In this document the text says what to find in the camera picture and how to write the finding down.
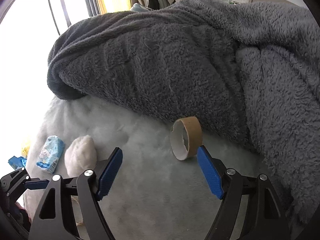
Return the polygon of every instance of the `gray blanket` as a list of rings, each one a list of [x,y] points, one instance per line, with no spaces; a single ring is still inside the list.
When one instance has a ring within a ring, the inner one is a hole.
[[[264,154],[303,222],[319,205],[320,29],[308,10],[183,0],[105,14],[71,26],[48,62],[59,98],[92,95],[166,121],[195,115]]]

